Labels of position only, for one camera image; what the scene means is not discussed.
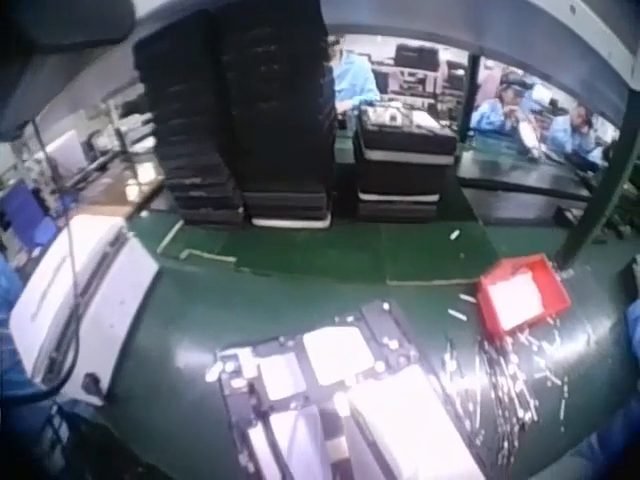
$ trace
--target black cable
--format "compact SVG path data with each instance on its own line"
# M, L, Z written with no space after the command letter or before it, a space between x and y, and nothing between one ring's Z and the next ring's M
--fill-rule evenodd
M52 169L53 161L47 153L47 148L42 139L38 124L35 120L32 120L31 125L33 126L33 131L38 142L38 146L42 150L45 162L47 163L49 169ZM67 227L67 238L69 241L69 261L71 264L71 275L73 281L73 306L71 308L71 328L73 328L73 356L71 358L71 363L67 367L67 370L61 375L60 379L55 385L44 390L30 392L12 392L9 394L3 394L0 398L0 408L22 407L25 405L31 405L33 403L40 403L52 397L55 397L67 384L67 382L71 378L71 375L73 375L73 371L75 370L76 365L78 364L78 357L80 354L80 290L78 287L78 275L76 270L75 255L73 253L73 239L71 236L70 228L70 212L64 201L64 198L62 198L64 188L61 182L58 178L56 178L55 175L52 177L52 181L56 187L58 196L61 199L62 211L65 219L65 227Z

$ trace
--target metal pole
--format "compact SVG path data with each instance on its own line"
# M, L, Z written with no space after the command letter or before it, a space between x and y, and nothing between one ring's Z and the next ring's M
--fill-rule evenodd
M462 111L458 121L458 141L464 143L467 141L469 134L469 125L471 125L471 114L476 101L476 93L478 91L478 73L480 72L480 55L470 53L467 60L467 78L464 87L464 100L462 102Z
M629 90L627 105L620 127L620 137L613 151L609 168L596 189L578 224L571 229L556 252L560 269L569 267L611 214L628 181L640 153L640 92Z

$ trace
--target green anti-static mat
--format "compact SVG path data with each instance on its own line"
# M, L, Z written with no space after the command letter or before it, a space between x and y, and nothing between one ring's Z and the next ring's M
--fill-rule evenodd
M383 225L381 229L391 284L473 281L498 260L498 252L479 223Z
M567 236L560 227L487 226L493 246L501 257L519 257L544 253L550 259L558 251Z
M228 234L229 231L222 228L183 225L164 247L162 255L180 260L207 259L218 253Z
M180 216L171 212L149 211L144 216L136 215L129 219L129 229L135 233L149 250L155 251Z
M250 228L229 235L222 256L258 274L304 275L328 280L383 283L378 225L334 223L327 230Z

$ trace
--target scattered screws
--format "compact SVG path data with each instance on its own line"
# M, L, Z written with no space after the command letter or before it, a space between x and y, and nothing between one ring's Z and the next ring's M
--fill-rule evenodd
M458 296L460 297L461 300L464 300L465 302L478 303L478 301L470 295L465 295L464 293L461 293Z
M544 361L543 358L538 357L537 355L533 356L533 359L540 365L542 368L547 368L547 362Z
M555 383L555 384L556 384L556 385L558 385L558 386L561 386L561 385L562 385L562 382L561 382L560 380L558 380L558 378L557 378L557 377L555 377L555 376L553 375L553 373L551 373L551 372L549 372L549 371L547 371L547 378L549 378L549 380L551 380L553 383Z
M451 309L448 309L447 312L449 313L449 315L451 315L453 317L456 317L456 318L459 318L463 322L467 321L467 316L462 314L462 313L460 313L460 312L457 312L457 311L451 310Z

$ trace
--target green workbench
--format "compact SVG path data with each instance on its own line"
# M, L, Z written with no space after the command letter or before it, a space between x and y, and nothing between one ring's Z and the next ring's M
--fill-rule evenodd
M153 252L177 221L174 214L152 212L133 219L131 227ZM102 416L145 460L176 479L210 478L213 472L218 478L236 478L222 400L216 385L205 382L216 350L303 332L375 299L399 304L434 366L440 367L451 339L462 370L472 372L480 331L475 306L458 297L474 291L470 279L463 277L479 274L494 256L552 253L564 231L488 228L465 247L473 250L475 243L485 251L489 246L486 265L473 259L472 266L458 262L447 269L436 259L444 250L445 257L459 257L457 241L465 236L464 222L456 242L448 239L448 232L459 228L458 223L437 225L431 231L424 225L398 231L394 226L344 223L327 232L295 234L180 229L158 255L161 273L123 352L113 384L116 401L102 409ZM437 231L447 234L446 241L432 248ZM307 248L315 249L317 258L305 253ZM529 376L542 421L523 435L513 478L529 476L559 459L636 391L636 364L622 321L628 300L619 271L637 248L635 241L593 245L566 279L573 301L561 319L566 348L548 359L557 376L569 378L565 421L559 419L561 390ZM449 278L463 281L389 282L393 272L405 278L420 273L403 263L412 256L418 266L431 262L436 276L442 276L443 269ZM450 308L466 314L468 321L449 315ZM591 339L588 331L593 332ZM519 355L531 372L532 353L523 350ZM496 437L486 391L482 412L487 432L482 454L490 457Z

